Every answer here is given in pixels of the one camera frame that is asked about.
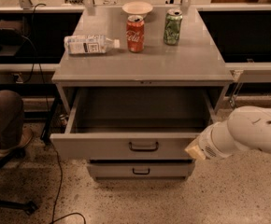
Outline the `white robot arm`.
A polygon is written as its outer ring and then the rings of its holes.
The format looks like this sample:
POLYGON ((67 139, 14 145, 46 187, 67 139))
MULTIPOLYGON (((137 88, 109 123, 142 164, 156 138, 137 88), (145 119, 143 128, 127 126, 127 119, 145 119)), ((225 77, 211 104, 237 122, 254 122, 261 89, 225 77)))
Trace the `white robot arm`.
POLYGON ((238 151, 271 154, 271 108, 242 106, 206 127, 185 151, 196 160, 225 159, 238 151))

